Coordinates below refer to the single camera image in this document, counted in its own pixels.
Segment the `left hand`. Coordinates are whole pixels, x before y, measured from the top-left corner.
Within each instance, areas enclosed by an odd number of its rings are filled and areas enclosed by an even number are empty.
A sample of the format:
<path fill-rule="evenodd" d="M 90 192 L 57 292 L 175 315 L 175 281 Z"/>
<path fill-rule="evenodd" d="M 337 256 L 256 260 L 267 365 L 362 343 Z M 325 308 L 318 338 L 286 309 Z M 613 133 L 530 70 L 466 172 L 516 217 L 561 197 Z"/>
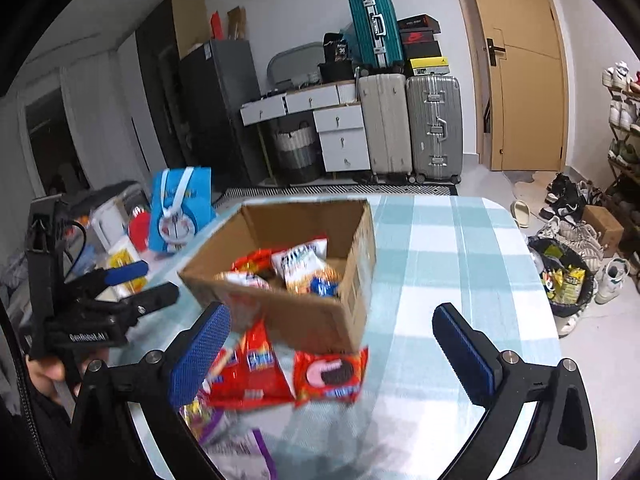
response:
<path fill-rule="evenodd" d="M 108 361 L 109 348 L 102 348 L 89 354 L 80 364 L 78 370 L 80 376 L 84 376 L 89 364 L 94 360 Z M 34 387 L 46 398 L 49 398 L 58 405 L 63 404 L 62 396 L 58 393 L 57 384 L 65 385 L 66 368 L 63 363 L 56 358 L 44 358 L 42 360 L 32 360 L 28 356 L 25 358 L 30 380 Z"/>

